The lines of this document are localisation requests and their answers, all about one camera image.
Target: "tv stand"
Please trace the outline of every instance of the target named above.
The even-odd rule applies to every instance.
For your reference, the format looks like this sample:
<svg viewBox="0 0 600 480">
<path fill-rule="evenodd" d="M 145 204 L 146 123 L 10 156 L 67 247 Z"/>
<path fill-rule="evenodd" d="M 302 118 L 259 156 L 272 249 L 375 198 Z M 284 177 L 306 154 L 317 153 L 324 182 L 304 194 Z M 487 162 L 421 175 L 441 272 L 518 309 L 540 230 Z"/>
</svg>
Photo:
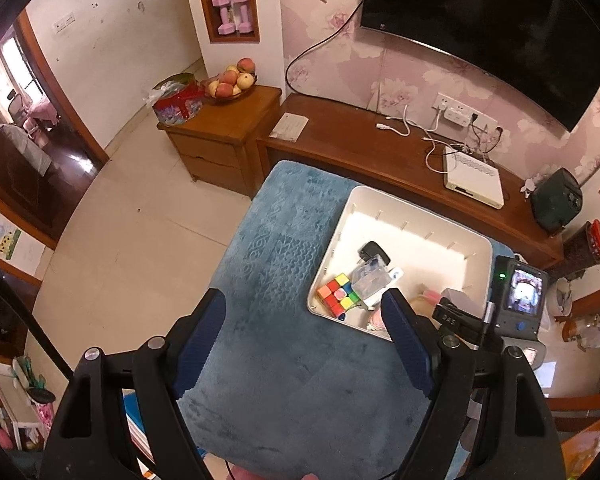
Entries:
<svg viewBox="0 0 600 480">
<path fill-rule="evenodd" d="M 563 259 L 560 235 L 549 237 L 536 224 L 531 206 L 520 188 L 519 177 L 498 168 L 505 204 L 494 209 L 447 189 L 443 176 L 427 169 L 424 157 L 431 143 L 423 132 L 411 128 L 409 137 L 376 129 L 378 114 L 346 104 L 300 94 L 289 96 L 280 113 L 308 117 L 296 142 L 260 137 L 260 161 L 267 176 L 280 160 L 294 160 L 357 180 L 432 210 L 508 245 L 528 262 L 544 269 Z M 429 157 L 442 170 L 438 147 Z"/>
</svg>

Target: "power plug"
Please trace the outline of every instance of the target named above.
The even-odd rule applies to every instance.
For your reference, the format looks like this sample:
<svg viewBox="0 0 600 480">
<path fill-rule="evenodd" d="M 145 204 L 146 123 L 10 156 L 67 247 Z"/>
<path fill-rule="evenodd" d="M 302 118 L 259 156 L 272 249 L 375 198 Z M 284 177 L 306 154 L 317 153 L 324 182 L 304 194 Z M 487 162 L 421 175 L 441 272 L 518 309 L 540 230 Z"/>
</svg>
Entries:
<svg viewBox="0 0 600 480">
<path fill-rule="evenodd" d="M 460 126 L 467 127 L 471 123 L 471 118 L 464 115 L 461 111 L 456 108 L 447 108 L 445 110 L 444 118 L 451 121 L 452 123 L 460 124 Z"/>
</svg>

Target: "nightstand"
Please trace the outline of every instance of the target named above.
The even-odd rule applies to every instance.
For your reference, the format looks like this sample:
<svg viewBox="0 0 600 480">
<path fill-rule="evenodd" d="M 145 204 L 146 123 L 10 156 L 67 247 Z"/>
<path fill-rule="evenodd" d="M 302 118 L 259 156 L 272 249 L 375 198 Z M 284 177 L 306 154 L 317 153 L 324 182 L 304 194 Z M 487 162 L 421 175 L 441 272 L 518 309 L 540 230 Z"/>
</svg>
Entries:
<svg viewBox="0 0 600 480">
<path fill-rule="evenodd" d="M 167 132 L 194 179 L 251 198 L 264 181 L 255 139 L 267 136 L 282 117 L 280 88 L 254 86 L 244 97 L 205 102 L 184 124 L 158 128 Z"/>
</svg>

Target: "wooden drawer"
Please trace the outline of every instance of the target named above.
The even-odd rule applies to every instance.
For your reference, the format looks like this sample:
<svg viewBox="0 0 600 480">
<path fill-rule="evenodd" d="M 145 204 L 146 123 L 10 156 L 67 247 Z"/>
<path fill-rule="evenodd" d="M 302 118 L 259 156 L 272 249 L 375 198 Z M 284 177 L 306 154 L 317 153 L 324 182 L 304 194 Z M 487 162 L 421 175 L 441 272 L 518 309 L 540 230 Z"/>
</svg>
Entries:
<svg viewBox="0 0 600 480">
<path fill-rule="evenodd" d="M 186 135 L 169 132 L 171 142 L 174 143 L 178 153 L 192 157 L 200 157 L 232 168 L 240 168 L 235 149 L 230 144 L 223 144 L 214 140 L 199 139 Z"/>
<path fill-rule="evenodd" d="M 225 187 L 238 193 L 248 195 L 247 186 L 238 168 L 221 166 L 198 156 L 182 155 L 182 161 L 192 176 L 216 186 Z"/>
</svg>

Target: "black television screen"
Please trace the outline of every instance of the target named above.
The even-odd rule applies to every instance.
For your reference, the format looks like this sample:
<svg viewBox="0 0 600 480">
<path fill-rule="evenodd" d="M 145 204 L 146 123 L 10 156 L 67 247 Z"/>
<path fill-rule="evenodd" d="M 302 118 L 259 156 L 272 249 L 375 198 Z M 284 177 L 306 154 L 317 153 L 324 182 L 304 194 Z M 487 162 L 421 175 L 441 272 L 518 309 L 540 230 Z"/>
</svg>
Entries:
<svg viewBox="0 0 600 480">
<path fill-rule="evenodd" d="M 600 87 L 600 31 L 576 0 L 365 0 L 362 26 L 472 63 L 568 130 Z"/>
</svg>

